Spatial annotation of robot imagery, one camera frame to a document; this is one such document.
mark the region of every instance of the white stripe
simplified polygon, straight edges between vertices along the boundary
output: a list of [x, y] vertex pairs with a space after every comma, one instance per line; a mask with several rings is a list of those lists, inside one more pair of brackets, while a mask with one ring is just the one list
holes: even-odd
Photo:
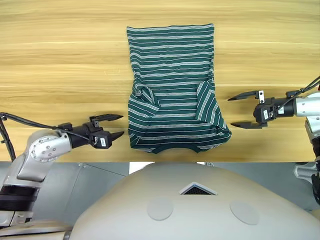
[[157, 68], [157, 67], [177, 67], [183, 65], [203, 65], [203, 64], [210, 64], [210, 61], [183, 61], [178, 63], [162, 63], [162, 64], [152, 64], [152, 65], [143, 65], [137, 61], [131, 62], [131, 65], [138, 65], [141, 68]]
[[153, 118], [184, 118], [184, 117], [195, 117], [195, 116], [196, 116], [195, 113], [157, 114], [157, 115], [154, 115]]
[[178, 45], [159, 45], [159, 46], [135, 46], [129, 44], [130, 48], [135, 49], [165, 49], [165, 48], [192, 48], [192, 47], [205, 47], [205, 46], [212, 46], [213, 43], [195, 43], [195, 44], [178, 44]]
[[149, 125], [149, 126], [145, 126], [145, 125], [141, 125], [132, 121], [128, 121], [129, 124], [136, 126], [138, 128], [142, 128], [142, 129], [162, 129], [162, 128], [194, 128], [194, 127], [206, 127], [206, 126], [212, 126], [211, 123], [209, 122], [204, 122], [204, 123], [195, 123], [195, 124], [174, 124], [174, 125]]
[[153, 103], [152, 99], [146, 94], [146, 92], [142, 92], [142, 95], [146, 97], [146, 99], [148, 99], [149, 102]]
[[199, 149], [212, 149], [220, 146], [223, 143], [213, 144], [213, 145], [207, 145], [207, 146], [198, 146]]
[[197, 102], [184, 102], [184, 103], [161, 103], [161, 107], [174, 107], [174, 106], [197, 106]]
[[183, 56], [195, 56], [195, 55], [201, 55], [201, 54], [207, 54], [212, 55], [213, 51], [200, 51], [200, 52], [193, 52], [193, 53], [181, 53], [181, 54], [159, 54], [159, 55], [148, 55], [148, 56], [142, 56], [138, 53], [130, 53], [131, 56], [137, 56], [140, 59], [156, 59], [156, 58], [175, 58], [175, 57], [183, 57]]
[[177, 79], [205, 79], [207, 80], [207, 77], [177, 77], [177, 78], [168, 78], [168, 79], [157, 79], [157, 80], [143, 80], [143, 82], [155, 82], [155, 81], [172, 81], [172, 80], [177, 80]]
[[200, 69], [208, 69], [208, 66], [204, 66], [204, 67], [190, 67], [190, 68], [162, 68], [162, 69], [155, 69], [155, 70], [144, 70], [144, 68], [133, 68], [135, 73], [146, 73], [146, 72], [158, 72], [158, 71], [175, 71], [175, 70], [191, 70], [191, 69], [196, 69], [196, 70], [200, 70]]
[[208, 30], [208, 31], [185, 31], [185, 32], [160, 32], [160, 33], [153, 33], [153, 32], [144, 32], [144, 33], [128, 33], [128, 35], [159, 35], [159, 34], [194, 34], [194, 33], [212, 33], [212, 30]]
[[177, 36], [128, 36], [132, 40], [152, 40], [152, 39], [202, 39], [213, 37], [213, 33], [208, 35], [181, 35]]
[[[137, 120], [137, 121], [140, 121], [140, 122], [144, 122], [144, 123], [150, 123], [151, 121], [150, 120], [147, 120], [147, 121], [145, 121], [145, 120], [141, 120], [141, 119], [138, 119], [138, 118], [135, 118], [134, 116], [130, 116], [130, 118], [133, 118], [133, 119], [135, 119], [135, 120]], [[197, 119], [189, 119], [189, 120], [155, 120], [155, 119], [152, 119], [152, 122], [153, 123], [162, 123], [162, 122], [164, 122], [164, 123], [167, 123], [167, 122], [175, 122], [175, 123], [177, 123], [177, 122], [201, 122], [201, 121], [199, 121], [199, 120], [197, 120]]]
[[155, 91], [174, 91], [174, 90], [186, 90], [186, 89], [196, 89], [196, 87], [155, 89]]
[[167, 136], [146, 136], [146, 137], [142, 137], [142, 140], [162, 140], [162, 139], [179, 139], [179, 138], [184, 138], [184, 139], [202, 139], [202, 138], [210, 138], [210, 137], [214, 137], [214, 136], [218, 136], [217, 133], [210, 133], [210, 134], [203, 134], [203, 135], [167, 135]]
[[[218, 140], [222, 140], [222, 139], [227, 139], [229, 136], [227, 137], [222, 137], [222, 138], [217, 138], [217, 139], [211, 139], [208, 141], [172, 141], [172, 142], [161, 142], [162, 144], [199, 144], [199, 143], [209, 143], [209, 142], [213, 142], [213, 141], [218, 141]], [[139, 144], [139, 145], [158, 145], [159, 143], [144, 143], [144, 144]]]
[[147, 31], [165, 31], [170, 29], [184, 30], [184, 29], [208, 29], [214, 27], [213, 24], [208, 25], [190, 25], [190, 26], [164, 26], [164, 27], [147, 27], [147, 28], [133, 28], [127, 26], [126, 29], [132, 32], [147, 32]]
[[130, 40], [129, 41], [129, 44], [133, 44], [133, 45], [145, 45], [145, 44], [155, 44], [155, 46], [159, 46], [159, 44], [162, 44], [161, 46], [165, 46], [165, 45], [167, 45], [168, 43], [174, 43], [174, 44], [177, 44], [177, 43], [179, 43], [179, 44], [181, 44], [181, 43], [189, 43], [189, 44], [194, 44], [194, 42], [195, 43], [197, 43], [197, 44], [199, 44], [201, 41], [203, 41], [203, 42], [207, 42], [207, 43], [211, 43], [211, 42], [213, 42], [213, 41], [211, 41], [211, 39], [197, 39], [197, 38], [189, 38], [189, 39], [186, 39], [185, 41], [182, 41], [181, 39], [179, 39], [178, 41], [169, 41], [169, 40], [165, 40], [165, 41], [152, 41], [152, 42], [147, 42], [147, 41], [143, 41], [143, 42], [141, 42], [141, 41], [139, 41], [139, 40], [137, 40], [137, 41], [135, 41], [135, 40]]
[[147, 112], [147, 113], [149, 113], [149, 114], [151, 114], [151, 115], [154, 115], [154, 113], [152, 113], [152, 112], [149, 112], [148, 110], [145, 110], [145, 109], [143, 109], [143, 108], [140, 108], [140, 107], [138, 107], [138, 106], [136, 106], [136, 105], [133, 105], [133, 104], [131, 104], [131, 103], [128, 103], [128, 105], [131, 105], [131, 106], [133, 106], [133, 107], [135, 107], [135, 108], [137, 108], [137, 109], [140, 109], [140, 110], [142, 110], [142, 111], [145, 111], [145, 112]]
[[[133, 59], [135, 59], [136, 61], [139, 61], [139, 62], [141, 62], [141, 63], [156, 63], [156, 62], [163, 62], [163, 61], [165, 61], [165, 62], [172, 62], [172, 61], [176, 61], [176, 60], [186, 60], [186, 59], [188, 59], [188, 58], [177, 58], [177, 59], [171, 59], [171, 60], [168, 60], [168, 59], [166, 59], [166, 60], [164, 60], [164, 59], [162, 59], [162, 60], [156, 60], [156, 61], [141, 61], [139, 58], [137, 58], [137, 57], [132, 57], [131, 58], [131, 60], [133, 60]], [[209, 59], [209, 57], [189, 57], [189, 59]]]
[[203, 50], [213, 50], [213, 47], [210, 47], [208, 49], [203, 49], [203, 48], [193, 48], [193, 49], [185, 49], [185, 50], [168, 50], [168, 51], [139, 51], [137, 49], [132, 49], [131, 51], [137, 51], [141, 54], [153, 54], [153, 53], [172, 53], [172, 52], [190, 52], [190, 51], [203, 51]]
[[186, 71], [186, 72], [170, 72], [170, 73], [151, 73], [151, 74], [141, 74], [140, 72], [135, 72], [136, 75], [141, 77], [165, 77], [165, 76], [174, 76], [174, 75], [205, 75], [209, 71]]
[[196, 97], [192, 97], [192, 98], [166, 98], [166, 99], [160, 99], [159, 101], [191, 100], [191, 99], [197, 99], [197, 98]]
[[197, 109], [169, 109], [169, 110], [159, 110], [158, 112], [168, 112], [168, 111], [195, 111]]
[[148, 86], [148, 87], [167, 87], [167, 86], [195, 85], [195, 84], [199, 84], [199, 83], [201, 83], [201, 81], [184, 81], [184, 82], [173, 82], [173, 83], [146, 84], [146, 86]]
[[170, 92], [170, 93], [155, 93], [156, 97], [165, 97], [165, 96], [188, 96], [195, 95], [195, 92]]
[[[212, 128], [210, 128], [210, 129], [203, 129], [203, 130], [185, 130], [185, 129], [182, 129], [182, 130], [180, 130], [180, 131], [165, 131], [166, 133], [188, 133], [188, 132], [192, 132], [192, 133], [194, 133], [194, 132], [202, 132], [202, 131], [212, 131], [212, 130], [216, 130], [216, 126], [212, 126]], [[142, 133], [142, 134], [145, 134], [146, 133], [146, 131], [138, 131], [138, 130], [135, 130], [135, 129], [132, 129], [132, 128], [128, 128], [130, 131], [135, 131], [135, 132], [137, 132], [137, 133]], [[150, 131], [150, 130], [148, 130], [148, 134], [163, 134], [164, 132], [163, 131]]]
[[140, 116], [140, 117], [149, 118], [148, 115], [143, 114], [143, 113], [140, 113], [140, 112], [138, 112], [138, 111], [136, 111], [136, 110], [133, 110], [132, 108], [128, 108], [128, 112], [133, 113], [133, 114], [135, 114], [135, 115], [138, 115], [138, 116]]
[[135, 103], [137, 103], [137, 104], [140, 104], [140, 105], [142, 105], [142, 106], [148, 107], [148, 108], [150, 108], [150, 109], [153, 109], [153, 110], [156, 110], [156, 111], [159, 110], [159, 107], [156, 107], [156, 106], [154, 106], [154, 105], [151, 105], [150, 103], [137, 101], [137, 100], [135, 100], [135, 99], [133, 99], [133, 98], [131, 98], [131, 97], [129, 97], [129, 100], [130, 100], [130, 101], [133, 101], [133, 102], [135, 102]]

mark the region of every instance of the label sticker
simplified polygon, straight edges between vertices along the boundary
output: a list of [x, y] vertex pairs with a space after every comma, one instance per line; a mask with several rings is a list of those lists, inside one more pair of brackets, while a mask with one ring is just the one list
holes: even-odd
[[265, 119], [265, 120], [269, 118], [269, 116], [268, 116], [268, 111], [267, 111], [267, 110], [264, 110], [264, 111], [263, 111], [263, 115], [264, 115], [264, 119]]
[[101, 146], [106, 147], [106, 140], [104, 138], [100, 138]]
[[285, 114], [285, 109], [284, 109], [284, 107], [278, 109], [278, 114]]

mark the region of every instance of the gray floor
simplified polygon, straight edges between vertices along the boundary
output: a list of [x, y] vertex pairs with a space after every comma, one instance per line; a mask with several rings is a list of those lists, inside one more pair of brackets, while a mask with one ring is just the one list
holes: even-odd
[[[293, 174], [294, 163], [214, 163], [265, 186], [306, 211], [318, 209], [312, 186]], [[0, 183], [9, 163], [0, 162]], [[74, 224], [81, 213], [129, 174], [129, 163], [55, 163], [33, 208], [35, 220]]]

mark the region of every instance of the shirt sleeve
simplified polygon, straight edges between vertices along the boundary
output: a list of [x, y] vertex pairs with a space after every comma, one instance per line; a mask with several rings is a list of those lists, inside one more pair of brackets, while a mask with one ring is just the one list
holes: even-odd
[[222, 118], [215, 95], [215, 88], [208, 81], [203, 81], [198, 85], [196, 91], [198, 104], [195, 118], [199, 121], [211, 123], [224, 130], [228, 130], [227, 124]]

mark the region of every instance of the green striped shirt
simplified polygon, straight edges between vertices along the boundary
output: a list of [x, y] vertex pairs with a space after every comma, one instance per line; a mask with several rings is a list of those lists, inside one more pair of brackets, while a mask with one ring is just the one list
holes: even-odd
[[231, 137], [215, 97], [214, 26], [127, 27], [133, 70], [131, 147], [196, 152]]

